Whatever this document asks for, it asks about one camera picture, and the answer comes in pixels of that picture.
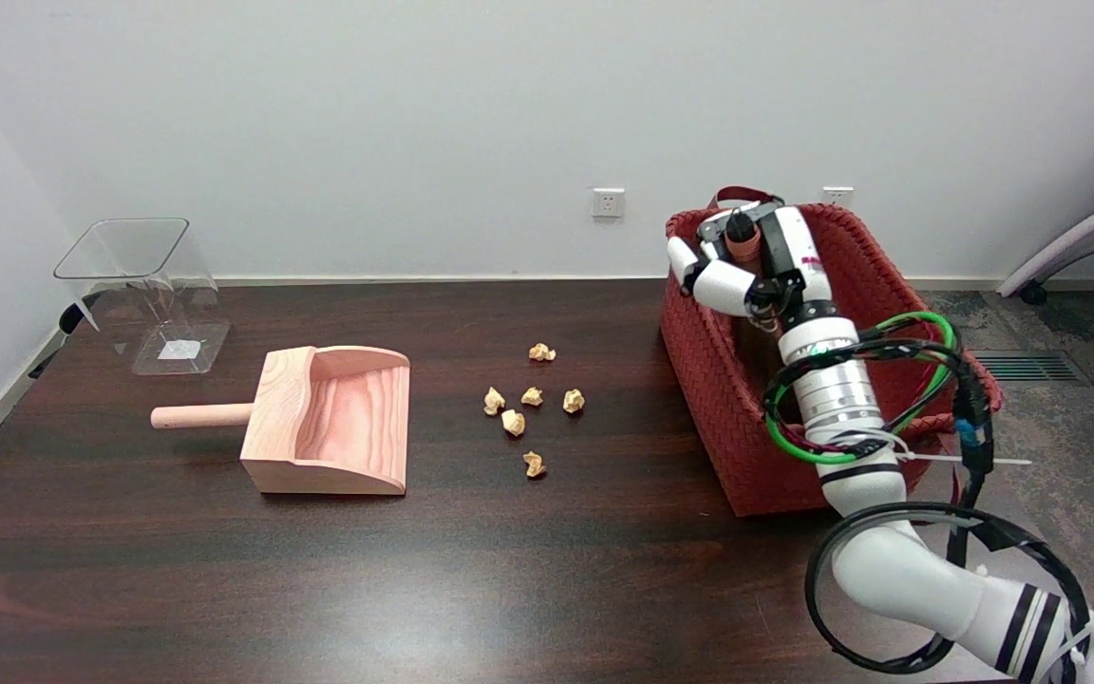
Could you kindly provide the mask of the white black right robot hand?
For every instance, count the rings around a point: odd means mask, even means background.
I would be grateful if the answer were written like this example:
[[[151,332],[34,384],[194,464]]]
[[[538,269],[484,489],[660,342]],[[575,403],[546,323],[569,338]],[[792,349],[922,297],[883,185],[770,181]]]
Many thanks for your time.
[[[690,241],[670,237],[666,253],[682,295],[763,331],[839,315],[807,221],[781,199],[718,209]]]

